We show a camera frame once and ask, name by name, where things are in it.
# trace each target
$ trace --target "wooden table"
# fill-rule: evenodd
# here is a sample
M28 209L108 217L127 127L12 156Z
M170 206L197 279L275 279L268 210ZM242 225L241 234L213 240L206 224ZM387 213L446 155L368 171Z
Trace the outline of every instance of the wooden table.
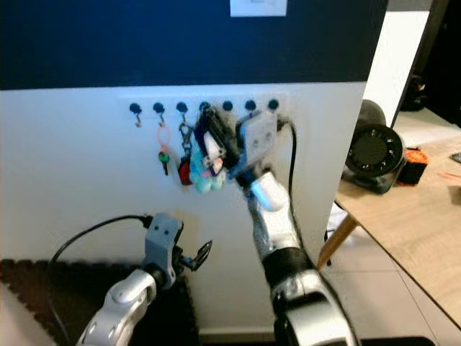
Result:
M336 202L348 213L326 242L319 268L359 224L461 328L461 164L450 154L461 151L461 136L428 143L429 157L419 184L395 185L375 195L341 181Z

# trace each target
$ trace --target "navy blue wall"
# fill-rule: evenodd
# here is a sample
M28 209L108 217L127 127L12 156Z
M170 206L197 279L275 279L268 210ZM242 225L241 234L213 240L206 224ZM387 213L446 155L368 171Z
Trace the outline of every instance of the navy blue wall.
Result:
M0 88L365 81L386 0L0 1Z

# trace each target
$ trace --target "key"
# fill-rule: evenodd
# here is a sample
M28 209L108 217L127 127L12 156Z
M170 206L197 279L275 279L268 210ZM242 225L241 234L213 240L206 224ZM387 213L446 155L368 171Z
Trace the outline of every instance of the key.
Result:
M160 151L158 153L158 160L164 166L165 175L168 175L168 166L167 166L167 164L170 161L170 156L165 151Z

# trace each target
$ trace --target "keychain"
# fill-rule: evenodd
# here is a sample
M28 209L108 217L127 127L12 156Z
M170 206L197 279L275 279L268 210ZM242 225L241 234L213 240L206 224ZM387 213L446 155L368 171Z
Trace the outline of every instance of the keychain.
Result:
M157 141L160 146L160 151L158 152L158 160L161 162L165 175L168 175L168 163L170 161L170 156L167 153L168 144L170 143L171 139L171 131L168 126L165 124L164 120L164 112L165 108L161 103L156 103L153 106L153 110L158 114L160 117L161 122L158 123L157 129ZM162 140L162 132L166 134L166 140Z
M182 136L182 148L184 149L184 156L181 158L181 163L179 164L178 174L179 178L181 179L181 184L184 186L192 185L193 183L190 181L189 174L190 174L190 156L192 152L192 143L190 141L193 127L186 124L186 112L187 106L185 103L180 102L176 106L176 110L182 116L182 123L179 126L179 132Z

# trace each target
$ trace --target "white wall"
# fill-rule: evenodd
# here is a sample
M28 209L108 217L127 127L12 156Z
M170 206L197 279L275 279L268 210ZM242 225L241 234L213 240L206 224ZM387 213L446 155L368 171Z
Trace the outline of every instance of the white wall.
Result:
M183 192L156 155L156 122L141 129L120 117L121 94L287 92L297 125L295 209L316 260L364 83L52 89L0 93L2 258L50 258L75 233L125 213L166 211L181 218L180 240L194 254L212 253L190 275L203 334L272 330L264 273L241 191ZM179 134L173 133L179 145ZM287 182L290 136L282 134L277 176ZM136 221L100 229L65 258L141 260L145 230Z
M410 74L429 11L386 12L364 99L381 106L392 124Z

